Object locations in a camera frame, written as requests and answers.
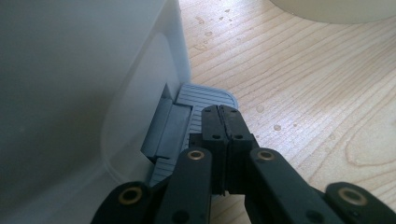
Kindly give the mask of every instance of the light wood surface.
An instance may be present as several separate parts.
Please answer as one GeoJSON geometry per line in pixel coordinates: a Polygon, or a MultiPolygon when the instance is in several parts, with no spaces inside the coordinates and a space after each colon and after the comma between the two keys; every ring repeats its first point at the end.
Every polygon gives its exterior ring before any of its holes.
{"type": "MultiPolygon", "coordinates": [[[[192,82],[238,100],[262,147],[312,186],[347,181],[396,210],[396,17],[304,20],[268,0],[179,0],[192,82]]],[[[212,223],[248,223],[243,196],[212,223]]]]}

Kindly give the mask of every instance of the wood grain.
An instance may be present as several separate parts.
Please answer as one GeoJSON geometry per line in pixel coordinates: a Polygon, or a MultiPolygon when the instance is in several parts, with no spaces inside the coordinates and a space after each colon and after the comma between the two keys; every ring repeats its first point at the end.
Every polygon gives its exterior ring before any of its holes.
{"type": "MultiPolygon", "coordinates": [[[[347,181],[396,210],[396,18],[328,24],[268,0],[179,0],[192,82],[238,100],[262,147],[312,186],[347,181]]],[[[213,223],[246,223],[243,197],[213,223]]]]}

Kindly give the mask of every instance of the wooden floor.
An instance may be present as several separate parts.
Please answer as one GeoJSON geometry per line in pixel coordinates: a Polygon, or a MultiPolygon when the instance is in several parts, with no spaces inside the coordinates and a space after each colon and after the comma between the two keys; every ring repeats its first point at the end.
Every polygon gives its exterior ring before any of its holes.
{"type": "MultiPolygon", "coordinates": [[[[396,17],[328,24],[269,0],[179,0],[192,82],[231,92],[262,147],[312,186],[347,181],[396,210],[396,17]]],[[[244,197],[212,223],[248,223],[244,197]]]]}

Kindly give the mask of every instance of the white plastic bin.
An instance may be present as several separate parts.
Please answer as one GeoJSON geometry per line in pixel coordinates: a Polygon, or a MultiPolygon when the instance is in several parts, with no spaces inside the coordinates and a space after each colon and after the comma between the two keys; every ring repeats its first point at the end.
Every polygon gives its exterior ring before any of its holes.
{"type": "Polygon", "coordinates": [[[190,81],[176,0],[0,3],[0,223],[89,223],[190,81]]]}

